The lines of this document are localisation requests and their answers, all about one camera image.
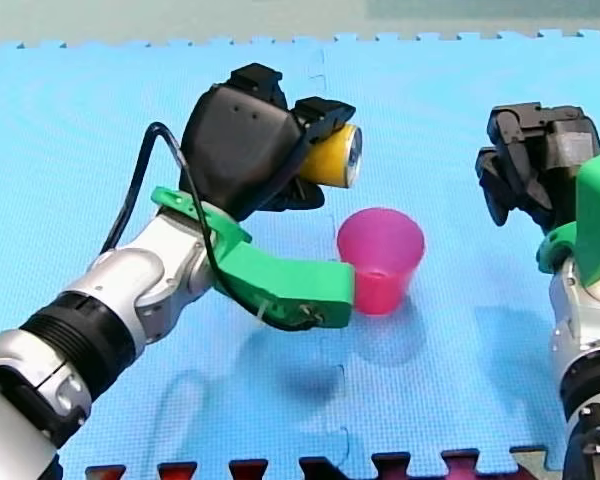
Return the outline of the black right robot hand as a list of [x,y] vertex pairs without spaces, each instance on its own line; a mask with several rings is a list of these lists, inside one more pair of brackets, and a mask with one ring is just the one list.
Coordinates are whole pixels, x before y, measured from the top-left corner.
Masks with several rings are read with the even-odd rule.
[[489,115],[491,145],[479,150],[475,171],[489,214],[502,226],[520,210],[542,232],[576,218],[576,176],[600,154],[593,120],[580,107],[539,102],[500,105]]

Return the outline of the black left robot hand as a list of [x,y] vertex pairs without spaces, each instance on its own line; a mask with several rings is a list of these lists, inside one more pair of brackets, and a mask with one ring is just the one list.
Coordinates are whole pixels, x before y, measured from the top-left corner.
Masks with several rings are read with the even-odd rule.
[[251,63],[200,96],[181,140],[191,172],[180,189],[243,221],[256,211],[318,209],[324,187],[354,185],[363,149],[355,107],[318,96],[288,105],[281,79]]

